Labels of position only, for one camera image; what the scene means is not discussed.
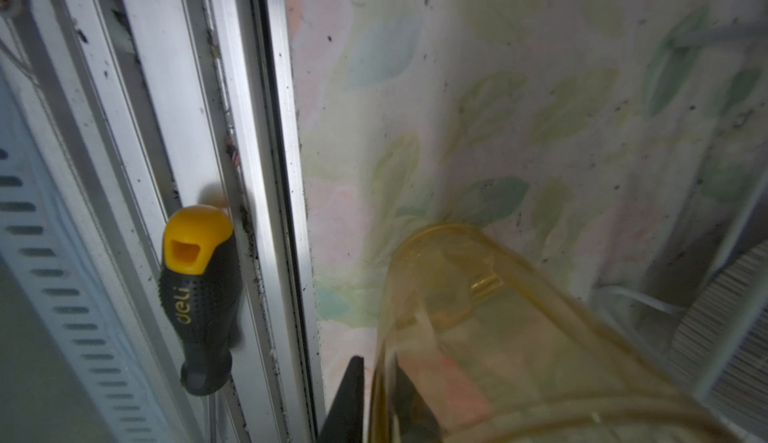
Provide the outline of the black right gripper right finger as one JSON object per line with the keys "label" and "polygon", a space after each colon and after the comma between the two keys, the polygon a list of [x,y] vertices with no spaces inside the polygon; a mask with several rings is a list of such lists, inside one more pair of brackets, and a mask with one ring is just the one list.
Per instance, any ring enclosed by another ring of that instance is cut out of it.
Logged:
{"label": "black right gripper right finger", "polygon": [[393,361],[393,370],[389,393],[390,441],[441,442],[437,418],[397,359]]}

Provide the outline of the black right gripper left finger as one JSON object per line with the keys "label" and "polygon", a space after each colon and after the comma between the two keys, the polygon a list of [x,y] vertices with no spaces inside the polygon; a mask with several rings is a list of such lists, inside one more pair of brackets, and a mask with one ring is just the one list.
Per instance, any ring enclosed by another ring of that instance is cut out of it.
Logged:
{"label": "black right gripper left finger", "polygon": [[319,443],[362,443],[364,428],[364,359],[353,356],[319,432]]}

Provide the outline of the amber glass cup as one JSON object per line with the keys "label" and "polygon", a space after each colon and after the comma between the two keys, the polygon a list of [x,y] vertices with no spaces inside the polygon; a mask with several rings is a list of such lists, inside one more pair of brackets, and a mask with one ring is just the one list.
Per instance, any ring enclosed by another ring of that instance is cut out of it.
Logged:
{"label": "amber glass cup", "polygon": [[732,442],[623,336],[480,229],[424,228],[394,252],[368,438],[390,441],[393,361],[441,442]]}

